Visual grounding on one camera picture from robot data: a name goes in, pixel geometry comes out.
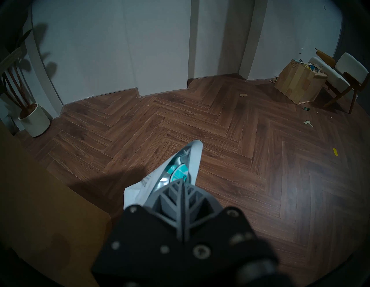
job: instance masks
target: paper scrap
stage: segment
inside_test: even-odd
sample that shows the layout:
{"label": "paper scrap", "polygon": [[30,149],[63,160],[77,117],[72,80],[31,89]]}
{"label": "paper scrap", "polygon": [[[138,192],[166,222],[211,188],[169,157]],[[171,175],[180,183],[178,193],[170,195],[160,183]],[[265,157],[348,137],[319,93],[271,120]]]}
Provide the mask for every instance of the paper scrap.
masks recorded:
{"label": "paper scrap", "polygon": [[309,124],[311,127],[313,127],[313,125],[311,125],[311,122],[310,121],[304,121],[303,123],[304,124]]}

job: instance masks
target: white plastic bag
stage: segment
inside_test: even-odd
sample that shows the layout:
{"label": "white plastic bag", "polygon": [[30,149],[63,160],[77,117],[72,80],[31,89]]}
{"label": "white plastic bag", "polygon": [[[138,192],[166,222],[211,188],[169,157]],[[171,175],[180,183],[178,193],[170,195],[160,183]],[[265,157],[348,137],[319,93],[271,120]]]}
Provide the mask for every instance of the white plastic bag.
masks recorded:
{"label": "white plastic bag", "polygon": [[[203,143],[200,140],[195,140],[191,143],[188,143],[186,146],[191,147],[188,170],[190,174],[190,183],[195,185],[196,177],[199,171],[199,165],[201,163]],[[123,193],[123,209],[126,209],[126,207],[133,204],[138,204],[141,206],[144,205],[158,178],[161,176],[168,163],[176,154],[177,152],[164,163],[162,163],[162,165],[156,170],[144,177],[140,182],[125,188]]]}

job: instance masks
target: potted plant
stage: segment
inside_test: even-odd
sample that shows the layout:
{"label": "potted plant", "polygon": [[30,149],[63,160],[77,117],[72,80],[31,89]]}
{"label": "potted plant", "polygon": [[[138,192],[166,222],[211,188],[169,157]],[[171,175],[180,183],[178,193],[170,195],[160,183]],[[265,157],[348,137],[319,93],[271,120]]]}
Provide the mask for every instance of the potted plant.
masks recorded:
{"label": "potted plant", "polygon": [[[2,79],[0,80],[0,94],[5,94],[15,105],[21,109],[18,117],[19,121],[30,134],[30,136],[37,137],[48,129],[50,120],[45,115],[38,103],[32,103],[29,99],[27,99],[24,92],[24,85],[19,76],[16,63],[18,58],[22,55],[20,45],[30,33],[31,30],[27,31],[22,37],[20,37],[16,43],[15,50],[0,63],[0,74],[2,74]],[[18,81],[13,75],[12,67],[14,67]],[[8,72],[8,75],[10,76],[18,93],[16,93],[11,85],[6,71]]]}

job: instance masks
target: chair backrest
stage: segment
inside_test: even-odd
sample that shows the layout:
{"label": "chair backrest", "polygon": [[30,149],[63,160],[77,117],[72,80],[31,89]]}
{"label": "chair backrest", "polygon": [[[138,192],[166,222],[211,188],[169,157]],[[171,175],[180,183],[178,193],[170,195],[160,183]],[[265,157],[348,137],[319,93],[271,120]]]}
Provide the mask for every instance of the chair backrest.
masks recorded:
{"label": "chair backrest", "polygon": [[359,81],[360,84],[364,82],[367,74],[369,73],[359,61],[357,61],[348,53],[344,53],[340,57],[335,65],[335,69],[337,69],[341,74],[344,74],[344,72],[349,73],[352,77]]}

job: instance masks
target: chair leg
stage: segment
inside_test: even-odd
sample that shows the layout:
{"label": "chair leg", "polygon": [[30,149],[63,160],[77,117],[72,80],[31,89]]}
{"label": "chair leg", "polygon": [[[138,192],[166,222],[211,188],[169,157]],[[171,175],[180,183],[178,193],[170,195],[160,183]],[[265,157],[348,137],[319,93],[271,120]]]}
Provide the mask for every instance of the chair leg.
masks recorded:
{"label": "chair leg", "polygon": [[352,90],[352,86],[349,86],[347,89],[345,89],[343,92],[341,92],[339,95],[337,95],[334,99],[332,99],[331,101],[327,102],[325,105],[324,105],[324,108],[334,104],[337,100],[339,100],[340,98],[342,98],[345,94],[347,94],[350,90]]}
{"label": "chair leg", "polygon": [[352,98],[352,102],[351,102],[351,107],[349,108],[349,114],[352,113],[352,109],[353,109],[353,106],[354,106],[354,103],[356,101],[356,95],[357,95],[357,90],[354,90],[354,93],[353,93],[353,98]]}

